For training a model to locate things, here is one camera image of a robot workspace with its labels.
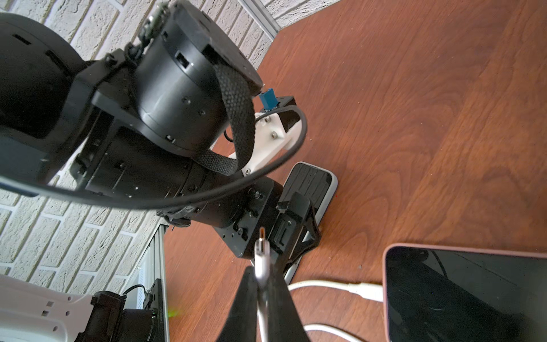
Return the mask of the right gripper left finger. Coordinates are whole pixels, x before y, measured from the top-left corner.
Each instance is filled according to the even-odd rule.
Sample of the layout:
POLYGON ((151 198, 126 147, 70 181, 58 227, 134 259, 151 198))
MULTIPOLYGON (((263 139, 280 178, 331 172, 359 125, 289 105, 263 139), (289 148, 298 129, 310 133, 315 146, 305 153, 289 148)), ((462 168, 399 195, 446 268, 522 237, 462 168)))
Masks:
POLYGON ((248 266, 217 342, 256 342, 258 293, 254 268, 248 266))

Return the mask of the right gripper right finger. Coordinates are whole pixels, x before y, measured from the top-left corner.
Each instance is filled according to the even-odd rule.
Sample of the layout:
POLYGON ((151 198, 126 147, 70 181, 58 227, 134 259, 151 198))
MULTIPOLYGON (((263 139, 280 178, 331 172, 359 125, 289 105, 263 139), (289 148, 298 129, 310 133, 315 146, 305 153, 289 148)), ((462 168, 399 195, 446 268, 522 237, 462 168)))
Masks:
POLYGON ((272 272, 267 284, 267 341, 310 342, 283 275, 272 272))

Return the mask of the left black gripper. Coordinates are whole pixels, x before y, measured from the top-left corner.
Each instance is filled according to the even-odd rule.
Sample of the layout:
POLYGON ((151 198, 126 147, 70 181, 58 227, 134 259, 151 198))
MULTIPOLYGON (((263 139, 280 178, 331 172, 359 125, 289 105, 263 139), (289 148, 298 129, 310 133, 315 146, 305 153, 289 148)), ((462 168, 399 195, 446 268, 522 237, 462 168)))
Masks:
POLYGON ((267 232, 273 227, 274 265, 293 265, 319 245, 321 232, 310 199, 295 192, 288 202, 280 204, 279 212, 282 191, 280 183, 261 178, 234 195, 240 199, 234 220, 214 230, 236 257, 254 258, 261 227, 267 232))

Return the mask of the black phone pink case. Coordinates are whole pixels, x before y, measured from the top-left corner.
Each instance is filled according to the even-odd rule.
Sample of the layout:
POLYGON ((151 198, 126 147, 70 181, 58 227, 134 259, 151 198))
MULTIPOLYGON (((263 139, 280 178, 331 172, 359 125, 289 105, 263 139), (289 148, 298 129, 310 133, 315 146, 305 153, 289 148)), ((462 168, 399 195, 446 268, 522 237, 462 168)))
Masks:
POLYGON ((383 253, 388 341, 545 341, 546 254, 398 243, 383 253))

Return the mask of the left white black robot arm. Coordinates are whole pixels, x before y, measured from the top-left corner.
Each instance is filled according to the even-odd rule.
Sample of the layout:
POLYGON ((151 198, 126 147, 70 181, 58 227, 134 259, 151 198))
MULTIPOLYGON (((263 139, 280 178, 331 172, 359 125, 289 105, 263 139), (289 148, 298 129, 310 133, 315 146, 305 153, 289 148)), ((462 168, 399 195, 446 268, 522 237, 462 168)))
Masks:
POLYGON ((84 61, 53 30, 1 15, 1 188, 220 229, 245 270, 220 341, 307 341, 283 279, 320 239, 309 198, 280 201, 269 178, 300 149, 308 123, 260 168, 254 97, 263 83, 232 40, 189 1, 162 4, 138 44, 84 61))

